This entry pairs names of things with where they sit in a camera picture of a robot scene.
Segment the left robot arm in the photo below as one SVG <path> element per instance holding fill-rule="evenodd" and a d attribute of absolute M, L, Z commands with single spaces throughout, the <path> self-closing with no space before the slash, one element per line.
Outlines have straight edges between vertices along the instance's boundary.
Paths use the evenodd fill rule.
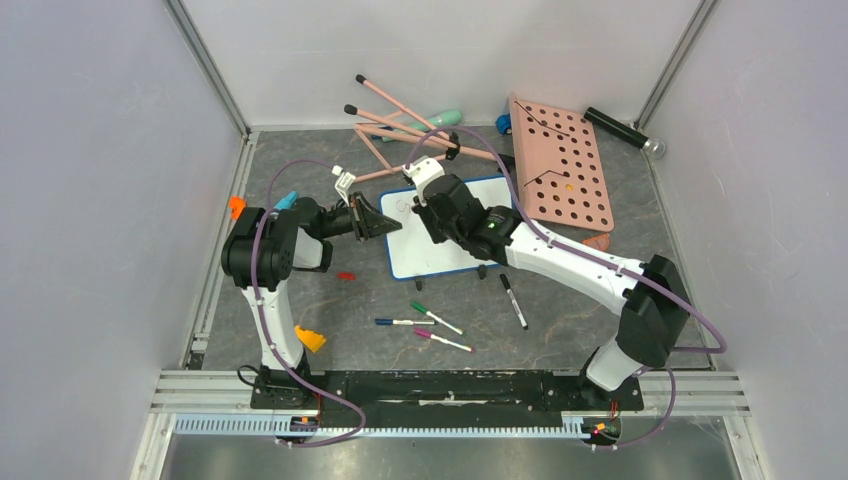
<path fill-rule="evenodd" d="M 299 197 L 284 209 L 241 211 L 224 243 L 221 266 L 246 298 L 260 335 L 261 363 L 249 383 L 252 408 L 304 407 L 317 396 L 292 315 L 291 274 L 326 272 L 333 237 L 351 234 L 366 241 L 401 228 L 399 221 L 380 213 L 360 192 L 330 208 Z"/>

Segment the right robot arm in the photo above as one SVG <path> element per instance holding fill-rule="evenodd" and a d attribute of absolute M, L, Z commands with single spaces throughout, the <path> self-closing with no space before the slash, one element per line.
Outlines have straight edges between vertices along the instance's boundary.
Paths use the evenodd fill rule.
<path fill-rule="evenodd" d="M 452 242 L 472 257 L 555 280 L 618 315 L 615 336 L 587 361 L 577 382 L 591 408 L 612 401 L 624 380 L 667 364 L 690 315 L 675 263 L 661 255 L 648 262 L 606 256 L 524 220 L 513 207 L 485 207 L 456 175 L 406 173 L 414 185 L 413 212 L 431 240 Z"/>

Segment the blue framed whiteboard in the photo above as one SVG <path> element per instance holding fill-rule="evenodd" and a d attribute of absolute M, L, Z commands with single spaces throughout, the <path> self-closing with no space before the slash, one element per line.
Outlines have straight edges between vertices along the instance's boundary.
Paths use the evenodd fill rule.
<path fill-rule="evenodd" d="M 385 237 L 391 276 L 399 281 L 493 267 L 495 261 L 474 258 L 452 241 L 435 244 L 420 217 L 412 212 L 414 188 L 391 190 L 378 199 L 380 212 L 402 228 Z"/>

